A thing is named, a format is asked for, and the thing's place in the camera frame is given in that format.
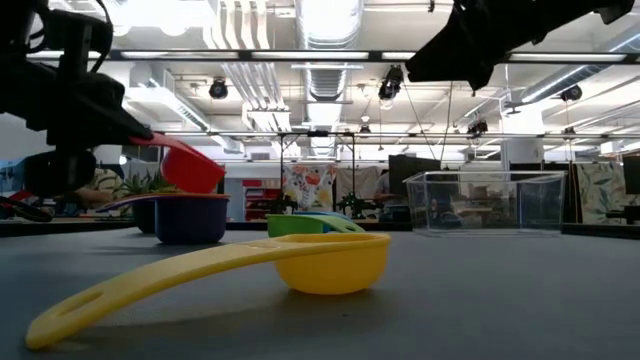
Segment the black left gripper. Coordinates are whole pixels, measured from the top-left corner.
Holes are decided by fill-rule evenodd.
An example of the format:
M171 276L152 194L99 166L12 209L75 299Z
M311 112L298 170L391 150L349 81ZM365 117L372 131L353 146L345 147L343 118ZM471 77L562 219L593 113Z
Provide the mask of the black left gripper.
M25 190L43 197L77 190L93 177L91 148L151 140L146 124L126 117L123 97L124 86L102 73L70 81L48 65L0 62L0 114L44 131L53 147L23 161Z

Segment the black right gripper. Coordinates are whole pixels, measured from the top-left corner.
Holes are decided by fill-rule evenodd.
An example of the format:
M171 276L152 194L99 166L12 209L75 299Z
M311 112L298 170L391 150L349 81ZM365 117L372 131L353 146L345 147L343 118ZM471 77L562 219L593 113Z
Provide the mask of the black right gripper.
M405 62L411 82L466 81L485 87L510 50L590 13L608 25L635 0L454 0L446 25Z

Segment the red measuring cup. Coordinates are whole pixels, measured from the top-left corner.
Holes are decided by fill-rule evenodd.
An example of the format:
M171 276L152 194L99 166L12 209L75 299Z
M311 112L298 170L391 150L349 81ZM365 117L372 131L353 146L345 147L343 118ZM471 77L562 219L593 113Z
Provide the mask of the red measuring cup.
M138 146L167 148L160 172L169 184L185 192L211 193L225 175L222 166L175 137L153 132L150 139L130 137L129 141Z

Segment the purple measuring cup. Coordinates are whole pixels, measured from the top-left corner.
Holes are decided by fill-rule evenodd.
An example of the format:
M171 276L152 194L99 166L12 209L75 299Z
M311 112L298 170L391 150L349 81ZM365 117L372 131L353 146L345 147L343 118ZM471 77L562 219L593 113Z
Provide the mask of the purple measuring cup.
M96 209L96 212L106 212L144 200L154 200L155 235L162 243L215 244L224 236L230 199L153 199L150 195L136 195L116 200Z

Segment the green measuring cup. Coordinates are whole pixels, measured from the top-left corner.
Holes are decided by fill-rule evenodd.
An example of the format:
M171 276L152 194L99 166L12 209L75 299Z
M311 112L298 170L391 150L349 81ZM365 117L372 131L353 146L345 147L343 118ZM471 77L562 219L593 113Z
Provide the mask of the green measuring cup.
M295 234L362 233L356 223L330 215L282 215L267 216L267 232L270 237Z

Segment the yellow measuring cup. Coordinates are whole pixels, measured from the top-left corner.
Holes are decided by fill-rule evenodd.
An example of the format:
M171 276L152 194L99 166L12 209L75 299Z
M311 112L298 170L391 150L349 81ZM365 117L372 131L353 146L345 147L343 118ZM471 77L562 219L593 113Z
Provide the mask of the yellow measuring cup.
M33 321L25 346L55 344L104 316L158 292L209 275L272 262L291 289L345 295L371 287L383 274L391 237L377 233L292 234L207 248L159 260L91 286Z

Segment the clear plastic basket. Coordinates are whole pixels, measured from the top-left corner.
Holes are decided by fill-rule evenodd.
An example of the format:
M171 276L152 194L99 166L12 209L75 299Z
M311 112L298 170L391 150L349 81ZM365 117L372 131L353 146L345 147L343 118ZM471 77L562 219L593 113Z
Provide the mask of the clear plastic basket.
M428 171L404 180L415 232L432 237L555 236L563 171Z

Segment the person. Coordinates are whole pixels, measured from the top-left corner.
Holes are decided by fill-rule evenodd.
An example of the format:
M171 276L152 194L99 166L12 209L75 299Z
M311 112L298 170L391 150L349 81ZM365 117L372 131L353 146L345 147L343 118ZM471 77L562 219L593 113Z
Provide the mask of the person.
M73 191L70 198L85 209L97 209L128 194L120 175L110 169L96 168L89 183Z
M376 190L374 193L375 198L384 198L387 195L390 195L389 190L389 173L387 169L384 169L376 183Z

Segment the black monitor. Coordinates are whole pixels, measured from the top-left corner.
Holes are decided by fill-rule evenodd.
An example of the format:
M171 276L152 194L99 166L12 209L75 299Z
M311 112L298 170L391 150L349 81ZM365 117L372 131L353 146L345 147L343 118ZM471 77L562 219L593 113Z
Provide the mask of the black monitor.
M623 174L626 193L640 195L640 156L623 157Z
M439 171L441 162L439 160L408 157L406 155L390 155L388 157L388 174L390 192L396 195L407 195L407 188L404 181L412 176L428 172Z

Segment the red shelving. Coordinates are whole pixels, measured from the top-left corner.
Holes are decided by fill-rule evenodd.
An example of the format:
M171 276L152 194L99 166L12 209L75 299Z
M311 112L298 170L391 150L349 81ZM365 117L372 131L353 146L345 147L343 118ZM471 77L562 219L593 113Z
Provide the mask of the red shelving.
M265 220L267 214L274 212L280 194L279 179L244 179L242 186L246 222Z

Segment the grey draped cloth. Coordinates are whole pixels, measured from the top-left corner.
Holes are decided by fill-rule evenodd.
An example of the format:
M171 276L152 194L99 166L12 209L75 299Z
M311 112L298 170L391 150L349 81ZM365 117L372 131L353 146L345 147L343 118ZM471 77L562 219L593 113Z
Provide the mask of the grey draped cloth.
M352 168L338 168L336 172L336 200L353 192L358 199L370 200L376 192L380 169L375 166Z

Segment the floral print cloth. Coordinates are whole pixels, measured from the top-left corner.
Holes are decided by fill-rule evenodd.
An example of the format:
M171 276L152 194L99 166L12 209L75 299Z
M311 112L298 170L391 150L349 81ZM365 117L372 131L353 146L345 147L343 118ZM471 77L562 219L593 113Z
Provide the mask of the floral print cloth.
M284 195L296 202L299 210L331 210L336 172L334 165L285 165Z

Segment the blue-grey table mat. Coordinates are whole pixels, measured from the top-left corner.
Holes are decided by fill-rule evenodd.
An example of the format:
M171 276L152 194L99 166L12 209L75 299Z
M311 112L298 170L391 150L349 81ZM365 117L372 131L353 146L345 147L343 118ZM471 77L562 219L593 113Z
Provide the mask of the blue-grey table mat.
M50 306L179 253L134 229L1 239L0 360L640 360L640 241L411 232L364 292L301 294L261 264L25 348Z

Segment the silver ventilation duct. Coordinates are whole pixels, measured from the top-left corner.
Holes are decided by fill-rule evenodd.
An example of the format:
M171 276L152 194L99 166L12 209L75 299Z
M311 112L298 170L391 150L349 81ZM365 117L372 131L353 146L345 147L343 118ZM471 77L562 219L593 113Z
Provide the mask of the silver ventilation duct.
M296 0L299 46L304 50L352 50L362 24L364 0ZM312 131L332 132L339 124L350 71L344 63L304 70L306 120Z

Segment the black metal table frame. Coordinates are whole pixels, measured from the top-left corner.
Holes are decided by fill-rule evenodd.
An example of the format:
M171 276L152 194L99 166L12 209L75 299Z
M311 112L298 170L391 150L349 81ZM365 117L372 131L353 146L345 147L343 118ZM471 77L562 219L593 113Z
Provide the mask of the black metal table frame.
M55 219L48 223L0 221L0 238L34 236L43 234L60 234L76 232L92 232L137 228L131 220L102 220L102 219ZM394 232L411 231L409 223L363 223L361 225L367 231ZM265 222L229 222L227 231L266 231ZM593 236L604 238L620 238L640 240L640 226L631 225L585 225L564 224L561 233L576 236Z

